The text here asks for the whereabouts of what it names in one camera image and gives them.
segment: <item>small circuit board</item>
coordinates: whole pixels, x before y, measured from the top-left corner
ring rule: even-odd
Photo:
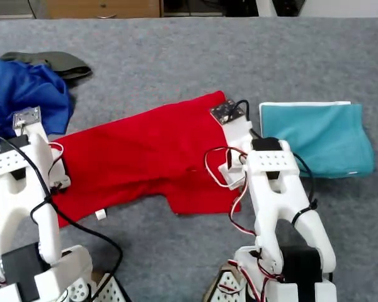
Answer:
[[[233,100],[228,99],[224,103],[210,109],[210,113],[221,125],[225,125],[245,115],[245,112],[239,106],[235,108],[235,105],[236,103]]]

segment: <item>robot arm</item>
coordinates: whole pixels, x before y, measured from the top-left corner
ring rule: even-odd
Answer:
[[[59,152],[48,144],[39,108],[16,113],[14,129],[18,136],[10,141],[36,165],[47,190],[69,186],[62,161],[54,162]],[[0,302],[49,302],[59,297],[81,302],[90,297],[89,285],[96,286],[88,251],[82,246],[61,250],[57,213],[50,204],[33,212],[39,242],[11,250],[18,225],[45,200],[47,190],[17,151],[0,144],[0,277],[7,284],[0,288]],[[79,289],[78,295],[72,295],[72,289]]]
[[[231,150],[231,161],[221,165],[219,171],[230,189],[248,182],[256,238],[255,245],[241,247],[235,253],[232,264],[254,289],[256,300],[257,293],[261,296],[263,292],[269,302],[336,302],[335,285],[322,277],[334,271],[335,253],[318,213],[303,211],[310,207],[310,201],[290,146],[275,139],[253,140],[251,122],[240,109],[233,109],[232,102],[227,102],[212,109],[211,114],[221,124],[228,146],[247,156],[241,160],[240,153]],[[294,220],[307,247],[280,247],[275,234],[279,219]],[[240,297],[239,301],[247,301],[244,294]]]

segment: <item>folded towel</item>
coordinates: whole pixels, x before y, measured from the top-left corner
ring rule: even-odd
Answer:
[[[288,141],[316,177],[364,176],[374,170],[374,151],[362,126],[361,105],[262,103],[260,122],[264,137]]]

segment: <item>table surface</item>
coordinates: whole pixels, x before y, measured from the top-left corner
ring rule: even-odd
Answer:
[[[0,21],[0,55],[47,50],[69,52],[94,70],[72,90],[69,133],[219,89],[249,99],[255,125],[264,101],[363,104],[376,171],[320,180],[318,212],[337,256],[338,301],[378,302],[378,19]],[[253,225],[249,196],[238,220]],[[220,265],[252,244],[226,215],[175,216],[162,196],[82,223],[122,246],[117,277],[134,301],[200,301]],[[286,223],[277,232],[282,243],[296,237]],[[96,269],[112,268],[116,253],[106,243],[71,227],[61,235],[65,247],[89,248]],[[28,220],[14,246],[36,239]]]

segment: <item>black cable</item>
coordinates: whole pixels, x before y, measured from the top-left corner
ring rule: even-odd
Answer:
[[[50,204],[53,209],[56,211],[56,213],[61,217],[63,218],[66,222],[68,222],[70,225],[72,225],[73,227],[83,231],[83,232],[86,232],[92,236],[96,236],[106,242],[108,242],[110,245],[114,246],[117,250],[118,250],[118,253],[119,253],[119,257],[118,257],[118,260],[117,260],[117,263],[115,264],[115,266],[113,267],[113,269],[111,270],[111,272],[109,273],[109,276],[105,279],[105,282],[100,286],[100,288],[98,288],[98,290],[95,292],[95,294],[92,296],[92,298],[89,300],[89,302],[93,302],[98,296],[99,294],[101,293],[101,291],[105,288],[105,286],[108,284],[108,282],[110,281],[110,279],[115,275],[117,269],[119,268],[120,266],[120,263],[122,262],[122,259],[123,259],[123,251],[122,249],[120,248],[120,246],[114,242],[111,238],[105,236],[104,234],[101,234],[101,233],[98,233],[94,230],[91,230],[89,228],[86,228],[85,226],[82,226],[78,223],[76,223],[75,221],[71,220],[66,214],[64,214],[63,212],[61,212],[61,210],[58,209],[58,207],[56,206],[56,204],[54,204],[54,202],[52,201],[52,196],[50,194],[50,190],[49,188],[47,187],[38,167],[34,164],[34,162],[27,156],[27,154],[24,153],[24,151],[22,151],[19,147],[17,147],[15,144],[13,144],[12,142],[10,142],[9,140],[3,138],[0,136],[0,141],[6,143],[7,145],[9,145],[12,149],[14,149],[15,151],[17,151],[28,163],[29,165],[31,166],[31,168],[35,171],[37,177],[38,177],[38,180],[39,180],[39,183],[41,184],[42,186],[42,189],[43,191],[45,192],[45,199],[42,203],[38,204],[38,206],[36,206],[35,208],[33,208],[31,210],[31,213],[30,213],[30,216],[32,218],[32,220],[35,222],[35,220],[33,219],[33,213],[39,209],[40,207],[42,207],[43,205],[45,204]]]
[[[238,102],[234,105],[234,107],[232,107],[232,109],[231,109],[231,111],[230,111],[230,113],[229,113],[229,118],[232,118],[232,115],[234,114],[235,110],[238,108],[238,106],[239,106],[240,104],[245,104],[245,107],[246,107],[246,109],[245,109],[245,117],[246,117],[246,120],[247,120],[247,121],[250,121],[251,119],[250,119],[250,117],[249,117],[249,102],[248,102],[248,100],[246,100],[246,99],[242,99],[242,100],[238,101]],[[258,134],[256,131],[254,131],[254,129],[250,129],[249,131],[250,131],[250,132],[251,132],[256,138],[262,138],[262,137],[260,136],[260,134]]]
[[[31,10],[31,14],[33,16],[34,19],[37,19],[37,16],[32,8],[32,5],[31,5],[31,1],[30,0],[26,0],[28,2],[28,6],[30,7],[30,10]]]
[[[318,207],[318,200],[314,198],[315,194],[315,178],[314,175],[311,171],[311,169],[308,167],[308,165],[304,162],[304,160],[299,156],[298,154],[293,153],[294,157],[299,160],[299,162],[304,166],[306,172],[308,173],[309,178],[311,178],[311,189],[308,194],[308,201],[309,201],[309,206],[307,208],[304,208],[300,210],[297,214],[295,214],[294,218],[291,221],[291,224],[295,226],[295,223],[297,222],[298,218],[304,214],[305,212],[311,211],[311,210],[316,210]]]
[[[247,121],[250,121],[250,118],[249,118],[249,102],[248,102],[247,99],[242,99],[242,100],[235,103],[234,107],[232,107],[232,109],[229,113],[229,118],[232,118],[232,115],[234,114],[235,110],[238,108],[238,106],[240,104],[245,104],[245,106],[246,106],[245,117],[246,117]]]

